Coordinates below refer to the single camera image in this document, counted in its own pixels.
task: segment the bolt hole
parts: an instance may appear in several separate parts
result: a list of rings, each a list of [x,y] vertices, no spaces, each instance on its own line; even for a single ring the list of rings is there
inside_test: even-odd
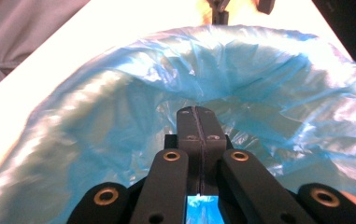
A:
[[[331,196],[324,194],[324,193],[319,193],[318,197],[326,202],[329,202],[329,203],[333,201],[333,198]]]
[[[163,214],[154,214],[149,217],[149,223],[152,224],[157,224],[157,223],[162,223],[164,221],[164,216]]]
[[[289,214],[289,213],[282,213],[280,215],[280,219],[288,224],[296,223],[296,218],[292,214]]]
[[[233,152],[231,154],[231,157],[236,160],[236,161],[247,161],[249,159],[249,156],[245,152]]]
[[[180,155],[177,152],[167,152],[164,154],[164,159],[167,161],[177,161]]]
[[[100,200],[107,201],[113,198],[112,192],[104,192],[99,196]]]

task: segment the trash bag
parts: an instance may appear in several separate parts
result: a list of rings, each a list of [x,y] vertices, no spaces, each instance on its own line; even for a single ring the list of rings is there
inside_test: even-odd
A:
[[[38,106],[0,167],[0,223],[64,223],[91,187],[134,184],[189,105],[286,189],[356,195],[356,62],[295,31],[186,27],[103,53]],[[188,223],[219,216],[208,202],[189,199]]]

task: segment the gray fabric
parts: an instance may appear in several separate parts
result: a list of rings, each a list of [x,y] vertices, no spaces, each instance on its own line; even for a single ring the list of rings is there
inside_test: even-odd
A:
[[[0,0],[0,81],[89,0]]]

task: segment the white surface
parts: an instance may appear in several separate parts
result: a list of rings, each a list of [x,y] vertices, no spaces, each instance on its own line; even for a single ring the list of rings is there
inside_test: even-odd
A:
[[[92,0],[0,83],[0,164],[33,109],[75,70],[114,46],[162,30],[203,24],[206,0]],[[276,0],[271,15],[231,0],[229,24],[299,30],[325,38],[348,57],[310,0]]]

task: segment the plastic liner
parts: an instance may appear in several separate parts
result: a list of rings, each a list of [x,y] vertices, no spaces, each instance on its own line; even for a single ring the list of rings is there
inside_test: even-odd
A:
[[[355,62],[314,35],[187,27],[105,52],[38,106],[0,168],[0,223],[64,223],[94,185],[135,183],[188,105],[285,188],[356,195]],[[188,223],[219,216],[206,202],[189,200]]]

